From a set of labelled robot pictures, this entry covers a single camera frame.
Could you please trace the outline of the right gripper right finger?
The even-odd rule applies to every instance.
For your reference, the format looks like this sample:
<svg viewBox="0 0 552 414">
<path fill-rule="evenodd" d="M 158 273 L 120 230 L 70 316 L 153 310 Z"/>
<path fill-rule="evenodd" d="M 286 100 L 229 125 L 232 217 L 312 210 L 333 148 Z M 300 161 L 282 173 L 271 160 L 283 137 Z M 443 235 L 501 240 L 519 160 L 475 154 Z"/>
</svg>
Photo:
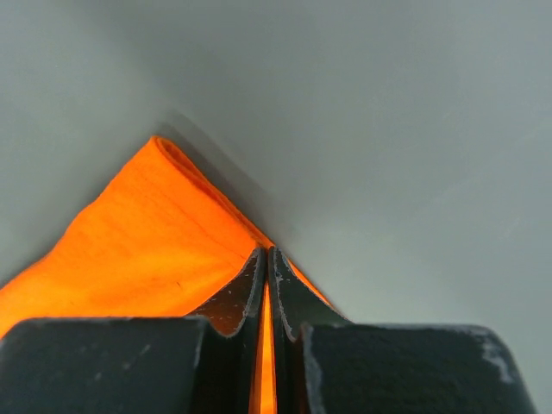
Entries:
<svg viewBox="0 0 552 414">
<path fill-rule="evenodd" d="M 532 413 L 510 350 L 461 324 L 358 324 L 267 259 L 280 413 Z"/>
</svg>

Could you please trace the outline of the orange t shirt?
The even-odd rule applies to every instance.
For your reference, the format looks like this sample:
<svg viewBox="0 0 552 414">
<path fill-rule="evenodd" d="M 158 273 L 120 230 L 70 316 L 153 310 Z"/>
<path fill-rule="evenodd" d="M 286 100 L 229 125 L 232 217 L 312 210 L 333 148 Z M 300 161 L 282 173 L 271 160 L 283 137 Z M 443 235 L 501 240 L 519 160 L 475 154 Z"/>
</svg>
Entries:
<svg viewBox="0 0 552 414">
<path fill-rule="evenodd" d="M 255 249 L 264 291 L 249 413 L 277 410 L 267 259 L 274 243 L 173 142 L 155 136 L 42 259 L 1 290 L 1 341 L 34 318 L 184 317 Z"/>
</svg>

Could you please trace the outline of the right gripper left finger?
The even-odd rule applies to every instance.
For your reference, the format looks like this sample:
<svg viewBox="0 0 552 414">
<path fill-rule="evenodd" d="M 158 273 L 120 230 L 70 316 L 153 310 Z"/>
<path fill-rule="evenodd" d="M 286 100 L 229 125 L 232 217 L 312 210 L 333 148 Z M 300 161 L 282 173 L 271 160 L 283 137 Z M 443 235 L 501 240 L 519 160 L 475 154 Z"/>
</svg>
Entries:
<svg viewBox="0 0 552 414">
<path fill-rule="evenodd" d="M 34 318 L 1 341 L 4 413 L 249 413 L 264 252 L 184 317 Z"/>
</svg>

